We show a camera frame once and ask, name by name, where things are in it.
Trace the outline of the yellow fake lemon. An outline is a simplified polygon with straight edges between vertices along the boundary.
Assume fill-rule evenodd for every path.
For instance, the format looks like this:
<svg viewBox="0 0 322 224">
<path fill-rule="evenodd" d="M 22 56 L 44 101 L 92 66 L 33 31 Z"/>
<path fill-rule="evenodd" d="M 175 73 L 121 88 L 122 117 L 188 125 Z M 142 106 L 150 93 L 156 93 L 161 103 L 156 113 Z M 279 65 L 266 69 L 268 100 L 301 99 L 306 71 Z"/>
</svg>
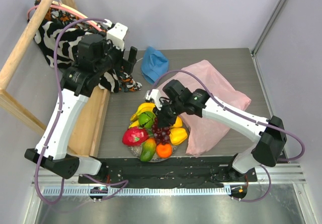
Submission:
<svg viewBox="0 0 322 224">
<path fill-rule="evenodd" d="M 183 126 L 183 122 L 179 116 L 176 117 L 176 121 L 173 125 L 173 128 L 181 128 Z"/>
</svg>

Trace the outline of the yellow fake banana bunch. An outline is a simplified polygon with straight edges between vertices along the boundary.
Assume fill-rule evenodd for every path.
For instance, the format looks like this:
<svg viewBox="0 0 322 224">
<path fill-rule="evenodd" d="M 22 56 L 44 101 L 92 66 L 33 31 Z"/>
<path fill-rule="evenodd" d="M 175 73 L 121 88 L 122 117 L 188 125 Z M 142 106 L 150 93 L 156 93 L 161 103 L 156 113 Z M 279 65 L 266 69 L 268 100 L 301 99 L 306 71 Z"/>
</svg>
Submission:
<svg viewBox="0 0 322 224">
<path fill-rule="evenodd" d="M 130 118 L 131 124 L 129 125 L 129 128 L 139 126 L 139 115 L 144 112 L 152 112 L 154 107 L 154 103 L 142 103 L 141 105 L 139 105 L 136 112 Z"/>
</svg>

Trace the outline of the yellow fake bell pepper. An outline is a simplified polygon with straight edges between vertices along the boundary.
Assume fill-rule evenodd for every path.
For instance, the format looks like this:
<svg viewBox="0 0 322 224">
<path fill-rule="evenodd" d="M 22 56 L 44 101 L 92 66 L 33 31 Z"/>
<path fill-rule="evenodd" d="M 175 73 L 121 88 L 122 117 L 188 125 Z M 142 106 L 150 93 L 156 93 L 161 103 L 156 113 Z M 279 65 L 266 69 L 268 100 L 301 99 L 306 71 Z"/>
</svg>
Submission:
<svg viewBox="0 0 322 224">
<path fill-rule="evenodd" d="M 188 137 L 188 133 L 184 128 L 172 128 L 170 130 L 170 142 L 172 145 L 180 145 Z"/>
</svg>

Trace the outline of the fake red grapes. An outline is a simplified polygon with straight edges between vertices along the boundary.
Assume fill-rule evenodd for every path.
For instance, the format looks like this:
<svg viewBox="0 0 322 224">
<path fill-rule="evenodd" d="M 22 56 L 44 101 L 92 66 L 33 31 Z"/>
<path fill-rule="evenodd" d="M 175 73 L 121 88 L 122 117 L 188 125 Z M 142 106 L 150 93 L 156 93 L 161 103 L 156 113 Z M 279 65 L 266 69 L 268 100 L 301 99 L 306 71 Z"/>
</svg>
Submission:
<svg viewBox="0 0 322 224">
<path fill-rule="evenodd" d="M 170 143 L 170 128 L 169 127 L 158 127 L 157 118 L 151 127 L 153 138 L 156 144 L 167 144 Z"/>
</svg>

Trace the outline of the pink plastic bag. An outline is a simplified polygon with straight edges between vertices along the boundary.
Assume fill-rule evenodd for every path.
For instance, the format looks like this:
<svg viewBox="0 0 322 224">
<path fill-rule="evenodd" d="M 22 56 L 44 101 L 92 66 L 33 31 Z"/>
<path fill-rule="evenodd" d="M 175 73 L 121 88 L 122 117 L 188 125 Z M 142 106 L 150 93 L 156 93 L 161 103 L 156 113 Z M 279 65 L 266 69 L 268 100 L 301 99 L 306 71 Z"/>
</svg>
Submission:
<svg viewBox="0 0 322 224">
<path fill-rule="evenodd" d="M 235 90 L 229 81 L 207 60 L 184 67 L 182 70 L 195 75 L 214 96 L 233 107 L 244 111 L 251 103 L 251 99 L 247 95 Z M 179 80 L 191 92 L 203 88 L 192 76 L 179 72 L 158 86 L 157 89 L 162 96 L 165 96 L 163 87 L 172 79 Z M 184 153 L 195 157 L 213 149 L 230 130 L 222 123 L 195 115 L 183 113 L 180 118 L 189 129 L 189 138 Z"/>
</svg>

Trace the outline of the orange fake fruit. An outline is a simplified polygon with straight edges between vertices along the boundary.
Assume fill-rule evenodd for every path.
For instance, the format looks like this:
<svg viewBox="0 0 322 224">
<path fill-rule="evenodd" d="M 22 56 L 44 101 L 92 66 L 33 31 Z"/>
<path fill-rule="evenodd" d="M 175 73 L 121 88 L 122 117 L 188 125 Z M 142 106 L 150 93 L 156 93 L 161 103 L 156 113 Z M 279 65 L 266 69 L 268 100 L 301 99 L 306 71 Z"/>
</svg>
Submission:
<svg viewBox="0 0 322 224">
<path fill-rule="evenodd" d="M 158 144 L 156 147 L 156 154 L 160 158 L 169 158 L 172 155 L 172 146 L 169 143 Z"/>
</svg>

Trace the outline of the green orange fake mango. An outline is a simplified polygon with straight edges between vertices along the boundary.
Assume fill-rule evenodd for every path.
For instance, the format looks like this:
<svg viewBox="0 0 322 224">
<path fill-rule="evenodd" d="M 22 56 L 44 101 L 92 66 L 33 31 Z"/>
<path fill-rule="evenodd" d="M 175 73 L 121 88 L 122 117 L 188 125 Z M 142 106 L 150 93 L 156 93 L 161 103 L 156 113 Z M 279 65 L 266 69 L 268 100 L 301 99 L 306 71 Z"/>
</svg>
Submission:
<svg viewBox="0 0 322 224">
<path fill-rule="evenodd" d="M 156 152 L 156 142 L 154 138 L 149 138 L 142 145 L 140 160 L 142 162 L 149 162 Z"/>
</svg>

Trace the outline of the red fake dragon fruit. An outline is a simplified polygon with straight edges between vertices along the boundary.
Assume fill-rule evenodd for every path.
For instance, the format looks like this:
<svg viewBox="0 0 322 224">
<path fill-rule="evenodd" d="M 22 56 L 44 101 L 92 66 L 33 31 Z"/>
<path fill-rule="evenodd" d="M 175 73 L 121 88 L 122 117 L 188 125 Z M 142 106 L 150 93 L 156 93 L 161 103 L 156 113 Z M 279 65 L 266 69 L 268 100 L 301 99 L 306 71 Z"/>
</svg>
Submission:
<svg viewBox="0 0 322 224">
<path fill-rule="evenodd" d="M 122 143 L 126 146 L 140 146 L 151 136 L 153 134 L 150 129 L 136 126 L 125 131 L 122 137 Z"/>
</svg>

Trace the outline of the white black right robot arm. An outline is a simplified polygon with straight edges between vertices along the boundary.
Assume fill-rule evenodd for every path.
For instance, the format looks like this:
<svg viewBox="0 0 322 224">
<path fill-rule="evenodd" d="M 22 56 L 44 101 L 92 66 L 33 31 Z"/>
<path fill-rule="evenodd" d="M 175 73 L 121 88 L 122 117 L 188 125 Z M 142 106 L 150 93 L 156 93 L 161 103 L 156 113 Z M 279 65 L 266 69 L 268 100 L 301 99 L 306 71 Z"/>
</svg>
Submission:
<svg viewBox="0 0 322 224">
<path fill-rule="evenodd" d="M 218 121 L 251 140 L 253 146 L 236 154 L 219 173 L 233 181 L 259 166 L 274 167 L 286 144 L 284 126 L 280 118 L 271 119 L 249 114 L 224 103 L 203 89 L 191 92 L 178 80 L 169 81 L 163 88 L 166 97 L 157 89 L 148 91 L 147 101 L 155 104 L 154 113 L 159 128 L 173 126 L 182 113 Z"/>
</svg>

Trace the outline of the speckled round plate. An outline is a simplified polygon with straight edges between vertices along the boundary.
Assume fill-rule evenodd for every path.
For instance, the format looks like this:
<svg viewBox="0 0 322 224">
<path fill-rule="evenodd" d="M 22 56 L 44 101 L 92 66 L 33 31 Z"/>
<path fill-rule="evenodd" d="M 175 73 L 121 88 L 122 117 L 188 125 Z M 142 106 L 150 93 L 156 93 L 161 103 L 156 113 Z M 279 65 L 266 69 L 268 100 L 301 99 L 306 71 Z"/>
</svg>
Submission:
<svg viewBox="0 0 322 224">
<path fill-rule="evenodd" d="M 160 130 L 151 122 L 145 127 L 135 120 L 124 133 L 122 142 L 142 162 L 160 162 L 171 157 L 187 137 L 180 117 L 174 126 Z"/>
</svg>

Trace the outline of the black white orange patterned cloth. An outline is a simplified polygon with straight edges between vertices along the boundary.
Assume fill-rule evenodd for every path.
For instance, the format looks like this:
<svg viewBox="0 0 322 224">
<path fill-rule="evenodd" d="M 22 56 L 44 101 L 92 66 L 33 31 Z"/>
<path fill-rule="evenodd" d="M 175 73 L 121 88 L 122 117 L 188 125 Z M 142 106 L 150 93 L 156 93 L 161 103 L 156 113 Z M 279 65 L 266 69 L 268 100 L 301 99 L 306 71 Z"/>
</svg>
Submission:
<svg viewBox="0 0 322 224">
<path fill-rule="evenodd" d="M 65 4 L 53 1 L 52 4 L 66 7 Z M 58 34 L 68 24 L 80 20 L 68 12 L 58 9 L 48 9 L 41 25 L 34 36 L 34 41 L 42 51 L 47 64 L 54 67 L 54 48 Z M 67 69 L 74 64 L 74 55 L 77 53 L 77 44 L 84 35 L 102 34 L 104 37 L 111 28 L 102 22 L 96 22 L 102 31 L 96 30 L 86 22 L 78 23 L 67 29 L 62 36 L 57 53 L 57 66 L 60 70 Z M 133 79 L 131 74 L 127 74 L 122 69 L 111 69 L 100 77 L 99 87 L 107 89 L 112 93 L 136 92 L 141 90 L 142 84 Z"/>
</svg>

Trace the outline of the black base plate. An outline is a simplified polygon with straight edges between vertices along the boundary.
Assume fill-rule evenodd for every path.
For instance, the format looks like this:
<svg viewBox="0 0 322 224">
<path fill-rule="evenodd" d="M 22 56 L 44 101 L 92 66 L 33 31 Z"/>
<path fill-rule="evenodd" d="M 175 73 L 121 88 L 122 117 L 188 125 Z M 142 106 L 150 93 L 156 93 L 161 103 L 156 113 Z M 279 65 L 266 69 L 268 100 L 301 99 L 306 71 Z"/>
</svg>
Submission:
<svg viewBox="0 0 322 224">
<path fill-rule="evenodd" d="M 141 162 L 138 158 L 100 160 L 106 168 L 103 181 L 128 180 L 127 188 L 216 188 L 229 182 L 257 181 L 254 168 L 245 177 L 231 177 L 226 171 L 231 159 L 232 156 L 172 157 L 161 162 Z"/>
</svg>

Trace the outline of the wooden rack frame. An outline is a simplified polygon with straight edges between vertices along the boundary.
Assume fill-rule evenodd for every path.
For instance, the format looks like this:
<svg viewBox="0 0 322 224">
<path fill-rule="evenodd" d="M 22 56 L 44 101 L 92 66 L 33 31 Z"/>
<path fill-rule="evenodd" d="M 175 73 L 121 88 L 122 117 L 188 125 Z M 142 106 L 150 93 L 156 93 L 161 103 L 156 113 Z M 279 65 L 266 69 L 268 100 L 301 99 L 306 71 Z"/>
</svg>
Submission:
<svg viewBox="0 0 322 224">
<path fill-rule="evenodd" d="M 1 66 L 4 66 L 27 26 L 27 10 L 34 0 L 1 0 Z M 7 86 L 1 85 L 1 160 L 23 160 L 40 134 L 16 116 L 33 114 L 47 123 L 57 99 L 54 70 L 31 41 Z"/>
</svg>

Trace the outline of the aluminium rail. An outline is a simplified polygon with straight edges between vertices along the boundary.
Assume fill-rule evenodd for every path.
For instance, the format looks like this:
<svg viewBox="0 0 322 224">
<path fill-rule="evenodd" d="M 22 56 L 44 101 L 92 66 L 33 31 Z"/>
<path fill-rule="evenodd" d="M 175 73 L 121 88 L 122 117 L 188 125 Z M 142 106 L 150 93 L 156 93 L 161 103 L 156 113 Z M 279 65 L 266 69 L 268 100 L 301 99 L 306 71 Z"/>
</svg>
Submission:
<svg viewBox="0 0 322 224">
<path fill-rule="evenodd" d="M 256 167 L 239 182 L 219 182 L 211 175 L 195 176 L 194 172 L 186 178 L 165 176 L 157 179 L 131 179 L 129 183 L 111 186 L 72 177 L 61 187 L 54 183 L 41 183 L 40 192 L 44 197 L 85 196 L 101 199 L 104 196 L 183 196 L 183 195 L 230 195 L 246 193 L 251 185 L 305 184 L 306 180 L 300 166 L 287 167 L 278 164 L 276 169 Z"/>
</svg>

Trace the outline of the aluminium corner post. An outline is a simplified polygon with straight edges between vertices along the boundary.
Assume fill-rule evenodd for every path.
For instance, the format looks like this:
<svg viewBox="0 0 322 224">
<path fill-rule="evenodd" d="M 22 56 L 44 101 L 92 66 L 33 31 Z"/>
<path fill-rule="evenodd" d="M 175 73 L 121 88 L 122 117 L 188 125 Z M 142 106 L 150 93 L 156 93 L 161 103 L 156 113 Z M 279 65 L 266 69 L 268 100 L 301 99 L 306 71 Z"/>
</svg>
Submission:
<svg viewBox="0 0 322 224">
<path fill-rule="evenodd" d="M 273 9 L 273 12 L 271 13 L 264 29 L 262 30 L 255 46 L 251 50 L 252 57 L 255 57 L 255 55 L 259 52 L 260 48 L 262 47 L 264 41 L 266 40 L 267 36 L 269 35 L 270 31 L 272 30 L 273 26 L 277 22 L 279 16 L 281 15 L 283 9 L 287 5 L 289 0 L 278 0 L 276 6 Z"/>
</svg>

